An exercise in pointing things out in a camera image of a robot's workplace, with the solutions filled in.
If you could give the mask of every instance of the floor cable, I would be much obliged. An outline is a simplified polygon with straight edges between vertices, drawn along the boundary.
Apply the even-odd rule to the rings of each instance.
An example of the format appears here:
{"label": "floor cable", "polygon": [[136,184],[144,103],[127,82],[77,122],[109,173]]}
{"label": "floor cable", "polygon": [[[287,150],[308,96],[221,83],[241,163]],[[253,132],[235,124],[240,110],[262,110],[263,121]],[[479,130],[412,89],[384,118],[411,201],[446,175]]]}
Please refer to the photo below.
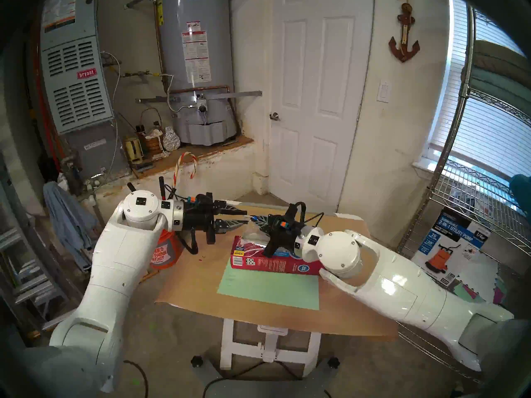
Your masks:
{"label": "floor cable", "polygon": [[129,360],[124,360],[124,363],[125,364],[131,364],[132,366],[136,367],[138,369],[138,371],[140,371],[140,373],[142,374],[142,378],[144,378],[144,398],[148,398],[148,393],[149,393],[149,387],[148,387],[148,377],[146,376],[144,370],[142,369],[142,367],[140,365],[138,365],[136,362],[133,362],[133,361],[129,361]]}
{"label": "floor cable", "polygon": [[[288,372],[292,377],[294,377],[297,381],[302,381],[302,378],[298,377],[297,375],[295,375],[289,368],[288,366],[283,363],[283,362],[280,362],[280,361],[275,361],[278,365],[280,365],[282,368],[284,368],[286,370],[286,372]],[[237,377],[240,377],[241,375],[243,374],[246,374],[248,372],[250,372],[251,370],[255,369],[256,367],[259,367],[261,366],[262,364],[265,364],[264,361],[262,362],[259,362],[258,364],[256,365],[253,365],[251,368],[248,368],[246,369],[245,371],[239,373],[239,374],[236,374],[232,377],[229,377],[229,378],[217,378],[217,379],[214,379],[213,381],[210,381],[206,386],[205,386],[205,389],[203,390],[203,397],[202,398],[205,398],[207,396],[207,390],[208,388],[212,385],[212,384],[215,384],[216,382],[220,382],[220,381],[226,381],[228,379],[236,379]],[[327,390],[324,390],[324,393],[326,394],[326,396],[328,398],[332,398],[332,396],[330,395],[330,393],[327,391]]]}

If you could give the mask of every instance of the water heater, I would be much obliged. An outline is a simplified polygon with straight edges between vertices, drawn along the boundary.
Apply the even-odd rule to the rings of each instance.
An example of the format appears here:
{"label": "water heater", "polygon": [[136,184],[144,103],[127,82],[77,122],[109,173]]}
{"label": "water heater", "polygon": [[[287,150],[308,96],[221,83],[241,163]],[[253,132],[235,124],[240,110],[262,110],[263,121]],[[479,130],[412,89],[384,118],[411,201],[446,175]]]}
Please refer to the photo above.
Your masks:
{"label": "water heater", "polygon": [[158,0],[164,69],[174,76],[174,127],[183,142],[212,145],[236,134],[223,94],[234,88],[229,0]]}
{"label": "water heater", "polygon": [[45,0],[40,57],[57,132],[114,117],[101,65],[97,0]]}

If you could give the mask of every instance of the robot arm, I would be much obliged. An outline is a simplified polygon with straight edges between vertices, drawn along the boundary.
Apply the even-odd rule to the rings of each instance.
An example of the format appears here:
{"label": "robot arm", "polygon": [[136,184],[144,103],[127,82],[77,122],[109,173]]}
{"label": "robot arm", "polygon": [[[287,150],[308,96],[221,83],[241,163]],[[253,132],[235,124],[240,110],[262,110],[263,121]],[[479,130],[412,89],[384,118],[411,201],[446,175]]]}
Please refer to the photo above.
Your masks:
{"label": "robot arm", "polygon": [[[436,336],[462,364],[480,371],[478,335],[514,316],[492,303],[471,303],[438,286],[418,265],[353,231],[324,233],[296,221],[294,205],[285,215],[273,215],[262,230],[277,244],[306,262],[319,260],[320,275],[332,285],[396,321],[414,325]],[[359,286],[343,280],[361,273],[365,248],[376,260],[369,278]]]}
{"label": "robot arm", "polygon": [[[203,230],[207,242],[213,244],[215,233],[229,228],[226,221],[214,221],[214,215],[247,214],[225,209],[226,202],[214,201],[210,193],[198,195],[193,202],[161,201],[150,191],[130,188],[131,193],[118,205],[98,239],[90,281],[79,307],[57,325],[50,339],[50,346],[61,351],[58,354],[50,349],[57,367],[67,366],[66,360],[79,366],[91,388],[96,386],[104,392],[114,389],[116,367],[122,361],[127,306],[162,230]],[[57,385],[54,390],[56,396],[63,396]]]}

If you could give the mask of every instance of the table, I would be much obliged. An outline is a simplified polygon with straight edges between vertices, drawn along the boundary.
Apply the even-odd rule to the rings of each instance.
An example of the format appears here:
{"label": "table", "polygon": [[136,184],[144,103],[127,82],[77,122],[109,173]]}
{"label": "table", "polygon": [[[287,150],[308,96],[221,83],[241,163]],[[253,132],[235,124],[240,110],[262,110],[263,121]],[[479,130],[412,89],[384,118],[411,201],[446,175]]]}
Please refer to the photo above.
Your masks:
{"label": "table", "polygon": [[[253,204],[240,204],[237,208],[246,210],[249,215],[285,212],[285,208]],[[319,226],[324,232],[350,229],[370,236],[365,221],[352,216],[344,217],[349,215],[325,215]],[[234,236],[241,235],[242,229],[243,227],[240,227],[225,235],[217,235],[215,245],[207,245],[205,234],[198,232],[196,238],[199,253],[192,255],[183,252],[156,300],[224,319],[220,362],[222,369],[230,369],[231,357],[235,353],[262,358],[267,362],[299,362],[305,364],[306,376],[317,363],[322,333],[365,336],[378,341],[397,338],[398,324],[395,321],[380,315],[322,279],[319,280],[319,311],[218,294],[218,285],[229,259]],[[362,252],[362,259],[364,269],[360,277],[349,281],[352,285],[365,282],[374,268],[375,260],[371,259],[370,253]],[[235,320],[258,325],[258,330],[266,334],[265,344],[250,346],[234,342]],[[285,335],[287,329],[312,333],[308,352],[276,349],[278,336]]]}

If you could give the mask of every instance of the white stand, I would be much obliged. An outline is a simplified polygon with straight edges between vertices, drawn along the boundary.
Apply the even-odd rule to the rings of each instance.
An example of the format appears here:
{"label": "white stand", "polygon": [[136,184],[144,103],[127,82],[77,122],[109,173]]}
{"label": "white stand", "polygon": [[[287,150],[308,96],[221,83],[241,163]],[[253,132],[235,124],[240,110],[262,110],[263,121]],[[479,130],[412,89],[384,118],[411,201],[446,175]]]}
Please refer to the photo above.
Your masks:
{"label": "white stand", "polygon": [[232,354],[236,354],[245,357],[261,358],[264,362],[282,361],[304,364],[303,377],[306,377],[315,369],[319,345],[321,344],[320,332],[312,332],[309,336],[308,351],[300,352],[277,349],[278,337],[287,335],[287,328],[258,325],[258,331],[265,333],[266,341],[264,345],[261,342],[258,345],[234,342],[234,320],[225,318],[223,320],[222,358],[219,367],[221,369],[230,369],[232,366]]}

